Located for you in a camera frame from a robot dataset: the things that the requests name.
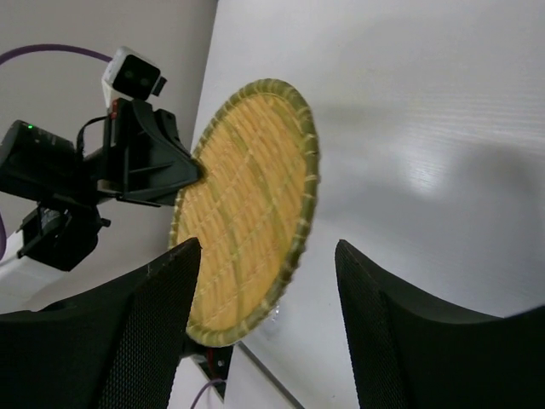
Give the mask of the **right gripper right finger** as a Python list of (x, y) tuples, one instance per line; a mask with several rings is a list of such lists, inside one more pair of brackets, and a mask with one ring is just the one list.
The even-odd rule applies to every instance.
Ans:
[(361, 407), (543, 407), (543, 307), (500, 318), (457, 306), (346, 240), (335, 265)]

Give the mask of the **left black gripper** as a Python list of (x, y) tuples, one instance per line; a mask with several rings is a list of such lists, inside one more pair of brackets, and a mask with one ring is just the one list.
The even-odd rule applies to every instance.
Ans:
[(172, 206), (177, 193), (200, 179), (200, 166), (185, 149), (176, 117), (141, 100), (115, 100), (103, 125), (100, 148), (85, 152), (75, 141), (16, 120), (1, 142), (1, 190), (37, 207), (20, 225), (28, 257), (62, 272), (73, 270), (97, 246), (111, 222), (98, 207), (108, 200)]

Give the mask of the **round woven bamboo tray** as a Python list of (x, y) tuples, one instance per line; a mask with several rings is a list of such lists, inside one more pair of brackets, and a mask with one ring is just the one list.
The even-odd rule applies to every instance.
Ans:
[(311, 107), (283, 80), (246, 84), (217, 110), (192, 156), (204, 174), (179, 191), (169, 244), (200, 242), (186, 332), (220, 348), (269, 316), (306, 249), (320, 182)]

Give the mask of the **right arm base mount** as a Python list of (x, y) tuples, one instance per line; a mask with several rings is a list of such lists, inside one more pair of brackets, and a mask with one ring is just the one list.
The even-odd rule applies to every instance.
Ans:
[(197, 353), (192, 357), (193, 361), (204, 372), (208, 381), (217, 378), (222, 380), (222, 383), (218, 383), (214, 386), (214, 391), (222, 400), (224, 400), (227, 390), (227, 378), (233, 349), (233, 345), (221, 348), (206, 348), (200, 346)]

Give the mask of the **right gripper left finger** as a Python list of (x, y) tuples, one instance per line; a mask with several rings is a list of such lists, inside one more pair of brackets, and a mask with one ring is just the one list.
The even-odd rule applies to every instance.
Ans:
[(180, 363), (201, 246), (37, 311), (1, 318), (4, 408), (165, 408)]

